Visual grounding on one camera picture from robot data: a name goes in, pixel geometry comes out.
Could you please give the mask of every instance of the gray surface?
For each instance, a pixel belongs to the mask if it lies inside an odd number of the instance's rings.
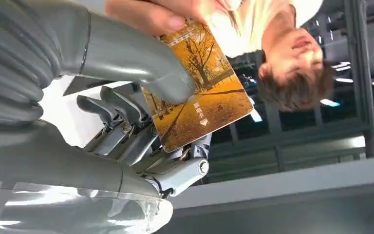
[[[374,185],[176,210],[157,233],[374,234]]]
[[[171,202],[183,209],[370,184],[374,159],[191,187]]]

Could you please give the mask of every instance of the human hand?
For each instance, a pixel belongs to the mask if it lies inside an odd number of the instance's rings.
[[[184,16],[231,27],[227,11],[237,9],[240,3],[241,0],[108,0],[106,13],[139,31],[159,36],[181,30]]]

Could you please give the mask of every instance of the white wall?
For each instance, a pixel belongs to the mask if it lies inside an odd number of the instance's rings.
[[[44,89],[44,98],[39,102],[44,109],[41,119],[55,125],[68,144],[84,147],[103,128],[103,124],[98,115],[82,111],[76,104],[76,97],[84,95],[100,99],[101,86],[63,97],[73,79],[73,76],[64,76]],[[127,83],[119,81],[106,86],[114,88]]]

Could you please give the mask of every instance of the ceiling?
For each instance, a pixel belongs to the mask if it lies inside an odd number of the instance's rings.
[[[374,185],[231,207],[176,210],[158,234],[374,234]]]

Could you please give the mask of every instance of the white shirt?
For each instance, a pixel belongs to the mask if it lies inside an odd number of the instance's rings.
[[[237,32],[232,28],[209,27],[224,54],[234,58],[262,48],[262,37],[270,21],[290,4],[296,9],[296,27],[301,27],[319,11],[323,0],[244,0],[233,12]]]

